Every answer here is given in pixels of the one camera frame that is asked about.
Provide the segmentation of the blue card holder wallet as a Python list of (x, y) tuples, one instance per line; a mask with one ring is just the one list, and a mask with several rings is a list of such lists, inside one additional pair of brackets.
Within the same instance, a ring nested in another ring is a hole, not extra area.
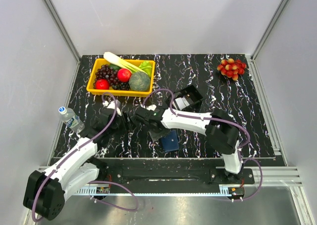
[(172, 130), (167, 135), (159, 139), (159, 143), (163, 148), (165, 153), (173, 152), (179, 150), (177, 131)]

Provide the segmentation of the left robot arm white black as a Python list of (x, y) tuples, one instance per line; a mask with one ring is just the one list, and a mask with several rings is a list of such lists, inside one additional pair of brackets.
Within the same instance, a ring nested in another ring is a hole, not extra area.
[(119, 101), (105, 103), (100, 117), (80, 132), (80, 139), (68, 153), (43, 172), (35, 170), (29, 175), (23, 206), (31, 210), (34, 222), (55, 219), (69, 197), (84, 185), (106, 180), (106, 163), (95, 155), (113, 135), (126, 132), (129, 122)]

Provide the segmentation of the black card tray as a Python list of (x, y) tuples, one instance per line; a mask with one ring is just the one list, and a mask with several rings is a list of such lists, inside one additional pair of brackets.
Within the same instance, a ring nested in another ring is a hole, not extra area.
[(204, 100), (203, 95), (194, 85), (189, 85), (174, 92), (173, 95), (174, 100), (172, 102), (172, 108), (185, 112), (198, 113)]

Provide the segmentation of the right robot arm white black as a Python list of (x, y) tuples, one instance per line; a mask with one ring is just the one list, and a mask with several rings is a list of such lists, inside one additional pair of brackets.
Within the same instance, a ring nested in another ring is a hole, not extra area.
[(238, 155), (239, 129), (233, 122), (224, 120), (222, 113), (184, 112), (157, 107), (154, 110), (139, 108), (132, 120), (144, 125), (154, 141), (166, 137), (173, 129), (196, 132), (205, 136), (207, 142), (224, 161), (224, 171), (219, 183), (239, 183), (243, 177), (242, 162)]

